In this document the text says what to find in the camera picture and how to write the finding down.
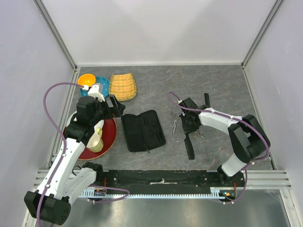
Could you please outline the aluminium frame post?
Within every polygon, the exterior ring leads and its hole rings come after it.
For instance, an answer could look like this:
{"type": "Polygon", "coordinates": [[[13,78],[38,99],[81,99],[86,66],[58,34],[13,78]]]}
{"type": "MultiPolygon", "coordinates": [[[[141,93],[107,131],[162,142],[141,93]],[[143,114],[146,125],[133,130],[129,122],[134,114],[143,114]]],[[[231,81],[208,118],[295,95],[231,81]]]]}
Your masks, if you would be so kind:
{"type": "Polygon", "coordinates": [[[52,33],[55,41],[59,45],[59,47],[60,47],[62,53],[64,54],[67,62],[69,63],[69,65],[71,66],[73,71],[76,71],[77,64],[75,63],[73,57],[71,56],[71,53],[69,52],[62,36],[60,35],[54,21],[52,20],[51,15],[49,14],[45,4],[43,3],[42,0],[33,0],[33,2],[36,5],[38,11],[40,12],[40,15],[44,19],[44,21],[45,21],[47,27],[49,28],[50,32],[52,33]]]}
{"type": "Polygon", "coordinates": [[[245,69],[248,65],[250,59],[252,58],[252,55],[256,51],[257,47],[259,46],[260,42],[262,41],[264,35],[266,34],[267,30],[269,29],[270,25],[272,24],[275,16],[277,15],[278,11],[282,7],[284,3],[284,0],[276,0],[271,7],[268,15],[266,16],[262,26],[260,27],[260,30],[258,31],[256,37],[254,38],[248,52],[246,53],[242,63],[241,67],[242,69],[245,69]]]}

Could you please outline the silver scissors left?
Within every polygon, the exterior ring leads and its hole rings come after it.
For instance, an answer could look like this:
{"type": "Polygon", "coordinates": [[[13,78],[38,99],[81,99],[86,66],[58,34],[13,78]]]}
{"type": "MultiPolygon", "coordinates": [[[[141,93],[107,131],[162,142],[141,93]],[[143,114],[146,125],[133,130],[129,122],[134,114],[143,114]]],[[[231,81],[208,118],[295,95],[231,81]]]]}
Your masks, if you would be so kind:
{"type": "Polygon", "coordinates": [[[171,130],[171,134],[174,135],[175,134],[175,130],[176,130],[176,126],[177,126],[177,122],[178,122],[178,119],[179,117],[181,116],[182,114],[182,111],[179,111],[179,112],[172,112],[171,113],[171,116],[173,117],[174,119],[174,122],[173,122],[173,126],[172,126],[172,130],[171,130]]]}

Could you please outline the black hair comb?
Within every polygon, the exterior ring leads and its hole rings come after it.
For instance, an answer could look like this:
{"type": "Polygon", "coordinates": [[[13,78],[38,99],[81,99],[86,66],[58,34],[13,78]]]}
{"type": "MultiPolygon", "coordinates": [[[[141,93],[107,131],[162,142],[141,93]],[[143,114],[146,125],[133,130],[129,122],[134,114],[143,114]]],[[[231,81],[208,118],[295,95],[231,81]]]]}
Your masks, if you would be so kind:
{"type": "Polygon", "coordinates": [[[188,159],[189,160],[194,160],[195,159],[195,152],[194,152],[194,149],[193,149],[192,142],[184,142],[184,143],[185,143],[188,159]]]}

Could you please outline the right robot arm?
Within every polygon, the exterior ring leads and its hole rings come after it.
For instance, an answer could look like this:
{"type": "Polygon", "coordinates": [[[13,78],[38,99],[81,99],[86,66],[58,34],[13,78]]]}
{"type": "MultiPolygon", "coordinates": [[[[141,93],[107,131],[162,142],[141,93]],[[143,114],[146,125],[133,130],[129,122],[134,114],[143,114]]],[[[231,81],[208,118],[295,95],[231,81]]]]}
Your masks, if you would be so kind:
{"type": "Polygon", "coordinates": [[[181,106],[181,120],[186,135],[185,145],[188,158],[193,160],[195,153],[188,134],[209,126],[229,135],[233,155],[217,169],[217,181],[222,186],[233,182],[235,175],[263,152],[269,153],[270,141],[255,116],[232,116],[219,112],[206,104],[197,106],[191,98],[178,100],[181,106]]]}

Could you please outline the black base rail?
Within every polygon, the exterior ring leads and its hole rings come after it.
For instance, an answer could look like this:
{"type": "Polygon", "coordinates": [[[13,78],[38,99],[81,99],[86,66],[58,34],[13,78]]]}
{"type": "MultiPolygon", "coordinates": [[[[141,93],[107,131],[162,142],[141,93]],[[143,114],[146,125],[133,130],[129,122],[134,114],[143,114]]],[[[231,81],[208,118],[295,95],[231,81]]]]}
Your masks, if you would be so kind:
{"type": "Polygon", "coordinates": [[[94,184],[126,189],[131,195],[209,194],[211,187],[243,187],[244,175],[225,177],[206,170],[104,170],[94,184]]]}

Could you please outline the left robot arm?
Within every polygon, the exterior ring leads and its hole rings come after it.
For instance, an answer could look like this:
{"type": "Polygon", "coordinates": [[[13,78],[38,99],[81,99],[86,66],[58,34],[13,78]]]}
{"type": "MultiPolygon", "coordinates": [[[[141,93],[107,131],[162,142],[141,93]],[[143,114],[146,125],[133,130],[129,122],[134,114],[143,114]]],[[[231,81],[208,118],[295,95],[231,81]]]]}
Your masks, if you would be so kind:
{"type": "Polygon", "coordinates": [[[76,113],[61,134],[62,146],[48,174],[34,192],[28,191],[24,197],[30,215],[37,220],[62,225],[68,218],[71,206],[78,196],[89,186],[99,186],[104,181],[100,164],[87,162],[69,181],[69,176],[80,154],[95,133],[95,126],[102,120],[121,117],[125,105],[110,95],[112,107],[107,101],[84,96],[78,99],[76,113]]]}

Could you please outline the orange bowl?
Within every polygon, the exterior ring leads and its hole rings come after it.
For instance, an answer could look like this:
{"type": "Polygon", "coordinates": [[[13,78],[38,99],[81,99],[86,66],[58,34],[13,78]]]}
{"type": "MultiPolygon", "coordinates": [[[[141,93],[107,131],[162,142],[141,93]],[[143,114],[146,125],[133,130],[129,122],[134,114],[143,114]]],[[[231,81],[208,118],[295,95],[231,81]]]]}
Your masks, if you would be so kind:
{"type": "Polygon", "coordinates": [[[78,78],[77,83],[81,86],[91,87],[96,82],[96,77],[93,74],[83,74],[78,78]]]}

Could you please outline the red round tray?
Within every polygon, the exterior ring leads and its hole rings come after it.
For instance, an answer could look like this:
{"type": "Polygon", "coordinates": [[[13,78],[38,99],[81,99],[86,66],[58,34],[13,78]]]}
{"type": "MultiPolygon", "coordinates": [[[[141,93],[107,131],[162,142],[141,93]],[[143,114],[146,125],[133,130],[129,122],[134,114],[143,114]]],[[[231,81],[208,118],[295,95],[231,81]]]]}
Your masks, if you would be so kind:
{"type": "Polygon", "coordinates": [[[113,145],[117,131],[114,119],[100,120],[96,125],[89,126],[88,131],[80,136],[70,137],[68,130],[68,127],[64,128],[62,134],[63,141],[58,153],[64,163],[68,161],[75,162],[77,159],[93,160],[100,157],[113,145]],[[101,138],[104,142],[104,146],[100,152],[94,153],[87,149],[86,145],[97,128],[101,128],[103,131],[101,138]]]}

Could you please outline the blue dotted plate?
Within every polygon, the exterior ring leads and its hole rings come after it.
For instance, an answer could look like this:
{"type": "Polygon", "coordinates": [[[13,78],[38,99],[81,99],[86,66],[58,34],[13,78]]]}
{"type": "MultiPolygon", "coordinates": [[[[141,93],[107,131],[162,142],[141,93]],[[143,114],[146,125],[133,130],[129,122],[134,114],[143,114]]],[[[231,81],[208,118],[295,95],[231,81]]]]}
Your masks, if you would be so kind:
{"type": "MultiPolygon", "coordinates": [[[[105,77],[99,77],[96,76],[96,83],[99,83],[100,85],[102,85],[102,95],[104,97],[107,97],[109,95],[109,80],[106,79],[105,77]]],[[[80,89],[80,96],[88,96],[88,91],[85,91],[83,89],[80,89]]]]}

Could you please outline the white paper plate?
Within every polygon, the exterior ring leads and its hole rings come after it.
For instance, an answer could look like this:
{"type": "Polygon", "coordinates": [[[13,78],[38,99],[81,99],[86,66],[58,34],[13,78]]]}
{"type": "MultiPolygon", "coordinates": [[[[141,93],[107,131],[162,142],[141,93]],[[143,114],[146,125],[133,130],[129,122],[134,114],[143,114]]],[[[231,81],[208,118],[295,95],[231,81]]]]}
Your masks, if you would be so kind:
{"type": "Polygon", "coordinates": [[[72,118],[73,118],[73,116],[74,116],[75,114],[76,114],[76,111],[73,112],[73,113],[68,117],[67,122],[66,122],[66,126],[65,126],[65,127],[67,127],[67,126],[70,124],[70,122],[71,122],[71,120],[72,120],[72,118]]]}

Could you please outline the silver scissors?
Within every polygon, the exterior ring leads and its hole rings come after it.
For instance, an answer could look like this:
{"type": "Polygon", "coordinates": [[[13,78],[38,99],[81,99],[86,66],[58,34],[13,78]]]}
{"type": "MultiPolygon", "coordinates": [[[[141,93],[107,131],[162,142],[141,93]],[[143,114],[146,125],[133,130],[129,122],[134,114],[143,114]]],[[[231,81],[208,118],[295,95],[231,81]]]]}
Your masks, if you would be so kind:
{"type": "Polygon", "coordinates": [[[176,126],[177,126],[177,122],[178,122],[178,119],[179,117],[181,116],[182,114],[182,111],[179,111],[179,112],[172,112],[171,113],[171,116],[173,117],[174,119],[174,122],[173,122],[173,126],[172,126],[172,130],[171,130],[171,134],[174,135],[175,134],[175,130],[176,130],[176,126]]]}
{"type": "Polygon", "coordinates": [[[194,138],[198,138],[198,137],[201,137],[201,138],[204,138],[204,133],[201,132],[199,129],[197,129],[194,134],[193,134],[194,138]]]}

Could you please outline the right aluminium frame post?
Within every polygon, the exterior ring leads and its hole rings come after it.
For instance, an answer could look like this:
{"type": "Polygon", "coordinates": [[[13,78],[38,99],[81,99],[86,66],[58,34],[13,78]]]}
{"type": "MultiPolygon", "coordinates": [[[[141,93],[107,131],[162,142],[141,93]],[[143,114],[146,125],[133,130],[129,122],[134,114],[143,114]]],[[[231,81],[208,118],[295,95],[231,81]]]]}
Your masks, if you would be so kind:
{"type": "Polygon", "coordinates": [[[260,30],[258,31],[256,37],[254,38],[248,52],[246,53],[242,63],[241,67],[242,69],[245,69],[248,65],[250,59],[252,58],[252,55],[256,51],[257,47],[259,46],[260,42],[262,41],[264,35],[266,34],[267,30],[269,29],[270,25],[272,24],[275,16],[277,15],[278,11],[282,7],[284,3],[284,0],[276,0],[271,7],[268,15],[266,16],[262,26],[260,27],[260,30]]]}

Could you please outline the woven bamboo basket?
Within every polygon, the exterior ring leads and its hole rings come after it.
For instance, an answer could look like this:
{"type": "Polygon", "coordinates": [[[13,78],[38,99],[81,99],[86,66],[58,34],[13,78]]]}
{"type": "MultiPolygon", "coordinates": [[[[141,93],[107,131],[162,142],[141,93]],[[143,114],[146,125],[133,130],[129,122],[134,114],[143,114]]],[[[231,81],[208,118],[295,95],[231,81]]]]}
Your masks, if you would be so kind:
{"type": "Polygon", "coordinates": [[[114,95],[118,101],[130,100],[136,93],[137,87],[132,73],[111,76],[109,94],[114,95]]]}

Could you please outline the left aluminium frame post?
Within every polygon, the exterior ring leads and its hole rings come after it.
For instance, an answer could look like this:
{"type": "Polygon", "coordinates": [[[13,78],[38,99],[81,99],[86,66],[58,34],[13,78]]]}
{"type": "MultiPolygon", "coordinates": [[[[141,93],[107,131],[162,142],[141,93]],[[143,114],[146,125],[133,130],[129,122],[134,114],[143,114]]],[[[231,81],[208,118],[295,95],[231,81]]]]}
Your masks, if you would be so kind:
{"type": "Polygon", "coordinates": [[[73,57],[71,56],[71,53],[69,52],[62,36],[60,35],[54,21],[52,20],[51,15],[49,14],[45,4],[43,3],[42,0],[33,0],[33,2],[36,5],[38,11],[40,12],[40,15],[44,19],[44,21],[45,21],[47,27],[49,28],[50,32],[52,33],[55,41],[59,45],[59,47],[60,47],[62,53],[64,54],[67,62],[69,63],[69,65],[71,66],[73,71],[76,71],[77,64],[75,63],[73,57]]]}

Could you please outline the black zip tool case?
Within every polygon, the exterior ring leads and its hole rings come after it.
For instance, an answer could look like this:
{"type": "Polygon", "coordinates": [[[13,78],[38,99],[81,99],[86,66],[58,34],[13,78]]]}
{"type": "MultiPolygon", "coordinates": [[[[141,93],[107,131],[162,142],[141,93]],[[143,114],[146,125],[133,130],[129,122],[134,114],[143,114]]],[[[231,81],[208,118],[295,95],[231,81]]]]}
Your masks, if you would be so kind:
{"type": "Polygon", "coordinates": [[[124,114],[121,121],[129,152],[148,152],[166,144],[156,111],[149,110],[139,115],[124,114]]]}

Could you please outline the yellow-green cup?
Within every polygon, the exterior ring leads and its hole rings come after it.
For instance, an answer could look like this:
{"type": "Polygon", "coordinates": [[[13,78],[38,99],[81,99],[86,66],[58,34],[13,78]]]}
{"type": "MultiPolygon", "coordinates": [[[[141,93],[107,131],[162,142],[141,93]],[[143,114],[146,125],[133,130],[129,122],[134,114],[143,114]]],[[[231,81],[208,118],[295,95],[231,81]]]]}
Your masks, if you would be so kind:
{"type": "Polygon", "coordinates": [[[97,128],[97,130],[93,133],[91,138],[89,139],[86,148],[89,149],[91,152],[98,153],[102,150],[104,146],[104,142],[102,140],[102,129],[97,128]]]}

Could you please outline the silver scissors right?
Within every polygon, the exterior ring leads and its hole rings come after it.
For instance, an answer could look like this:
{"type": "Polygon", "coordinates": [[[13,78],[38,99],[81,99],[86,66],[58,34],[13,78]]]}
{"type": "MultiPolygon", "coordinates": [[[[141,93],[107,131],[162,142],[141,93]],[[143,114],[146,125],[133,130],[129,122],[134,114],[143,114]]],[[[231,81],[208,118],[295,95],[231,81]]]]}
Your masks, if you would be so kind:
{"type": "Polygon", "coordinates": [[[204,138],[204,133],[201,132],[199,129],[197,129],[194,134],[193,134],[194,138],[198,138],[198,137],[201,137],[201,138],[204,138]]]}

